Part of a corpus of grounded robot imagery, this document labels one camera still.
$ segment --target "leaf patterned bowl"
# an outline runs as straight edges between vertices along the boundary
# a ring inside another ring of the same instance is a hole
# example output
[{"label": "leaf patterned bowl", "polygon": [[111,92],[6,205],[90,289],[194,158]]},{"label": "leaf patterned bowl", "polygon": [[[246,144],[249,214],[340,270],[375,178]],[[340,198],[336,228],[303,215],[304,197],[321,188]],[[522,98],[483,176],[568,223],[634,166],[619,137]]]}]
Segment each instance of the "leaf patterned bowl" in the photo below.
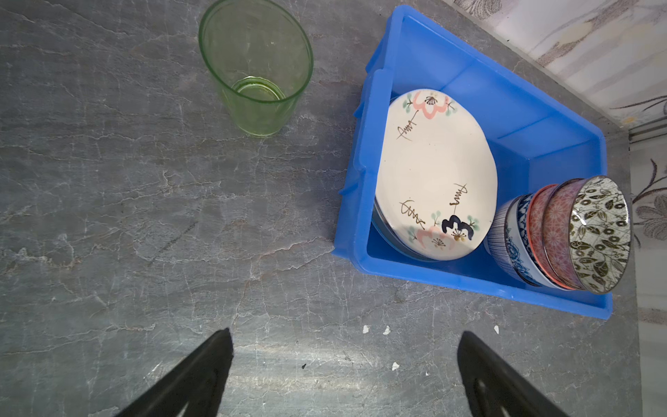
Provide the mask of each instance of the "leaf patterned bowl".
[{"label": "leaf patterned bowl", "polygon": [[630,255],[630,216],[609,177],[562,186],[549,201],[542,226],[549,263],[568,285],[606,294],[618,284]]}]

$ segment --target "red patterned bowl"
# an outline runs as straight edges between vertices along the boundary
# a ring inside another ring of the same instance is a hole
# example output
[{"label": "red patterned bowl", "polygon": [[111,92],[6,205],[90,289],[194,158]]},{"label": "red patterned bowl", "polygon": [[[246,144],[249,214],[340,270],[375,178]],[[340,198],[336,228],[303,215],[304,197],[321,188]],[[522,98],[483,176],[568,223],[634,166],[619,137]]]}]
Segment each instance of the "red patterned bowl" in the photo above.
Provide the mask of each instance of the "red patterned bowl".
[{"label": "red patterned bowl", "polygon": [[552,194],[544,210],[542,241],[549,264],[566,285],[585,290],[570,258],[570,218],[572,206],[587,179],[563,183]]},{"label": "red patterned bowl", "polygon": [[526,216],[526,224],[528,225],[528,249],[535,257],[539,269],[551,282],[567,290],[573,290],[572,287],[567,286],[558,279],[558,275],[549,264],[546,252],[544,251],[544,243],[542,242],[542,220],[544,219],[544,210],[546,209],[546,204],[548,203],[549,198],[557,187],[556,184],[552,184],[539,189],[528,206],[528,215]]}]

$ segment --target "stack of bowls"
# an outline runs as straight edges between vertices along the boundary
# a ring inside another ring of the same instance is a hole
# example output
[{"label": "stack of bowls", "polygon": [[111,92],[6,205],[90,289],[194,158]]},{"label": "stack of bowls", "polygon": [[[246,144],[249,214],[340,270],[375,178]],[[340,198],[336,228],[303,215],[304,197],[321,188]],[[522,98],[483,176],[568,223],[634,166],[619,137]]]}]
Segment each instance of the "stack of bowls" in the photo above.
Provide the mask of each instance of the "stack of bowls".
[{"label": "stack of bowls", "polygon": [[599,175],[508,201],[484,246],[505,272],[530,286],[606,294],[623,276],[630,241],[623,193]]}]

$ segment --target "stack of plates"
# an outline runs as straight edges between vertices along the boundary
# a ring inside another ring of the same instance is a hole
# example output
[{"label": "stack of plates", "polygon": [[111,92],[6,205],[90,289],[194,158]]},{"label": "stack of plates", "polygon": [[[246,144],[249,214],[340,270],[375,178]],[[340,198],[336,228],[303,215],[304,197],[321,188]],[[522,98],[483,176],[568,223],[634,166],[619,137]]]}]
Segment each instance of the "stack of plates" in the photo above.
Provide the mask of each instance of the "stack of plates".
[{"label": "stack of plates", "polygon": [[373,224],[419,261],[475,250],[496,211],[496,164],[477,121],[439,91],[420,89],[389,108]]}]

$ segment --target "bowl rim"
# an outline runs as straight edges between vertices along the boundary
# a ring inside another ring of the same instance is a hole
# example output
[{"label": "bowl rim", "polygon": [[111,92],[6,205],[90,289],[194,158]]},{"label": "bowl rim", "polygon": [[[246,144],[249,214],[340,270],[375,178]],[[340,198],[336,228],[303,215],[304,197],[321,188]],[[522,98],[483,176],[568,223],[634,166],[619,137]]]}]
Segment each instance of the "bowl rim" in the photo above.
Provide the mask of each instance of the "bowl rim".
[{"label": "bowl rim", "polygon": [[[598,179],[598,178],[609,178],[609,177],[608,177],[607,175],[594,175],[594,176],[592,176],[592,177],[590,177],[590,178],[586,178],[586,181],[584,181],[584,183],[583,183],[582,186],[579,188],[579,190],[577,190],[577,195],[579,194],[579,192],[580,192],[584,187],[586,187],[586,184],[588,184],[589,182],[593,181],[594,179]],[[616,181],[614,181],[614,180],[611,179],[611,178],[609,178],[609,180],[610,180],[611,182],[613,182],[613,183],[616,185],[616,187],[618,188],[618,190],[620,191],[620,187],[618,186],[618,184],[616,183]],[[630,210],[631,210],[631,209],[630,209],[630,206],[628,206],[628,202],[627,202],[627,200],[625,199],[625,196],[624,196],[624,195],[623,195],[623,200],[624,200],[624,202],[625,202],[625,204],[626,204],[626,211],[628,212],[628,218],[630,218]],[[572,213],[572,211],[574,210],[574,205],[575,205],[575,204],[577,204],[577,203],[576,203],[576,197],[572,200],[572,207],[570,208],[570,213]],[[572,223],[572,218],[570,218],[570,219],[568,220],[568,225],[571,224],[571,223]],[[632,244],[632,224],[628,221],[628,225],[630,226],[630,233],[631,233],[631,236],[630,236],[630,243]],[[569,247],[569,243],[570,243],[570,242],[571,242],[571,241],[570,241],[570,234],[568,233],[568,247]],[[572,267],[574,268],[574,260],[572,259],[572,251],[568,250],[568,255],[570,256],[570,263],[572,264]],[[630,246],[628,246],[628,256],[629,256],[629,255],[630,255]],[[585,289],[586,289],[587,291],[589,291],[589,292],[591,292],[592,294],[595,294],[595,295],[597,295],[597,296],[603,296],[604,294],[608,294],[608,293],[610,293],[610,292],[611,292],[611,291],[618,285],[618,283],[621,282],[621,279],[623,278],[623,275],[625,274],[625,271],[626,271],[627,269],[628,269],[628,263],[626,262],[625,266],[623,267],[623,272],[621,272],[620,276],[618,277],[618,280],[616,280],[616,283],[615,283],[612,287],[610,287],[609,290],[606,290],[606,291],[593,290],[592,288],[589,288],[589,287],[588,287],[582,280],[580,280],[578,276],[577,276],[577,279],[578,279],[579,282],[585,287]]]},{"label": "bowl rim", "polygon": [[[519,235],[521,235],[521,231],[520,231],[520,228],[521,228],[521,227],[519,226],[519,205],[520,205],[526,198],[530,198],[530,201],[529,201],[529,203],[528,203],[528,207],[526,208],[526,235],[528,235],[528,213],[529,213],[528,208],[530,207],[530,203],[532,203],[532,199],[533,199],[533,197],[534,197],[534,193],[533,193],[533,194],[524,194],[524,195],[522,195],[522,196],[519,197],[519,200],[518,200],[517,203],[516,203],[516,227],[519,229]],[[541,286],[543,286],[543,287],[545,287],[545,288],[552,288],[552,289],[556,289],[556,290],[562,290],[562,291],[572,291],[572,290],[573,290],[573,288],[565,288],[565,287],[560,286],[560,284],[557,284],[556,282],[553,282],[553,281],[552,281],[552,280],[551,280],[551,279],[544,273],[544,271],[542,271],[542,268],[541,268],[541,267],[538,265],[538,263],[537,263],[537,258],[535,258],[535,261],[533,261],[533,257],[532,257],[531,254],[530,254],[530,250],[531,250],[531,249],[528,248],[528,247],[526,247],[526,245],[524,244],[523,239],[521,239],[521,246],[524,248],[524,251],[526,251],[526,254],[528,255],[528,258],[529,258],[528,261],[529,261],[531,264],[533,264],[533,265],[535,266],[535,268],[537,269],[537,274],[541,274],[541,275],[542,275],[543,280],[535,279],[535,281],[536,281],[538,284],[540,284]]]},{"label": "bowl rim", "polygon": [[[560,184],[556,189],[554,189],[554,192],[549,196],[549,200],[546,202],[546,206],[544,208],[544,218],[542,218],[542,240],[544,241],[544,221],[546,219],[546,211],[549,209],[549,204],[551,204],[551,200],[556,196],[556,193],[558,193],[561,189],[566,187],[567,185],[570,185],[572,183],[575,183],[577,181],[582,181],[581,186],[577,189],[577,194],[579,194],[579,191],[584,187],[584,184],[588,182],[588,179],[586,178],[572,178],[569,179],[568,181],[565,181],[564,183]],[[570,205],[570,212],[572,212],[572,208],[574,207],[574,199],[572,200],[572,204]],[[570,243],[570,233],[568,232],[568,244]],[[551,261],[551,258],[549,258],[549,251],[546,249],[546,245],[544,245],[544,253],[546,254],[546,259],[549,261],[549,266],[554,270],[556,275],[558,276],[558,279],[562,282],[567,282],[564,280],[558,272],[556,272],[556,269],[554,268],[554,263]],[[572,263],[572,257],[570,255],[570,250],[568,249],[568,256],[570,257],[570,263]],[[573,287],[575,290],[588,290],[588,288],[579,280],[579,277],[576,277],[576,282],[579,283],[581,288]]]},{"label": "bowl rim", "polygon": [[519,200],[522,199],[523,197],[524,197],[524,195],[519,195],[518,197],[515,197],[515,198],[512,200],[512,202],[507,206],[507,211],[505,212],[505,217],[504,217],[504,219],[503,219],[503,231],[502,231],[502,233],[503,233],[503,242],[505,242],[505,253],[506,253],[508,259],[510,260],[510,265],[512,265],[512,268],[514,268],[514,271],[515,271],[516,274],[519,276],[519,278],[521,278],[521,280],[522,280],[523,282],[525,282],[526,284],[528,284],[528,285],[530,285],[530,286],[532,286],[532,287],[544,287],[543,285],[540,285],[540,284],[536,284],[536,283],[530,282],[530,281],[528,281],[526,278],[524,278],[524,276],[521,274],[521,272],[519,272],[519,270],[516,269],[516,265],[514,265],[514,262],[512,261],[512,258],[510,257],[510,247],[509,247],[509,245],[508,245],[508,243],[507,243],[507,237],[508,237],[508,234],[507,234],[507,225],[508,225],[507,222],[508,222],[508,216],[510,215],[510,212],[512,211],[512,207],[514,207],[514,206],[519,202]]},{"label": "bowl rim", "polygon": [[[530,204],[528,204],[528,213],[526,214],[526,228],[530,227],[530,212],[532,211],[533,208],[533,203],[535,202],[536,198],[538,195],[542,193],[546,193],[547,191],[549,192],[549,196],[547,197],[546,204],[544,205],[544,209],[546,210],[546,206],[549,204],[549,201],[551,200],[552,195],[554,195],[554,192],[558,189],[558,184],[549,184],[545,185],[544,187],[540,188],[538,191],[535,191],[535,194],[533,195],[532,199],[530,200]],[[530,250],[533,252],[533,254],[537,254],[538,251],[535,249],[535,243],[533,239],[531,238],[530,231],[528,231],[528,245],[530,246]],[[543,265],[540,264],[540,259],[537,255],[535,255],[535,260],[537,261],[537,267],[544,272],[544,276],[547,277],[551,282],[556,284],[557,286],[560,286],[561,288],[564,288],[566,290],[576,290],[576,288],[570,287],[569,285],[565,284],[564,282],[561,282],[558,279],[558,274],[556,271],[554,271],[553,267],[551,266],[551,263],[549,262],[549,257],[546,255],[546,249],[544,248],[544,245],[542,245],[542,251],[544,252],[544,257],[547,260],[546,266],[548,268],[545,268]]]}]

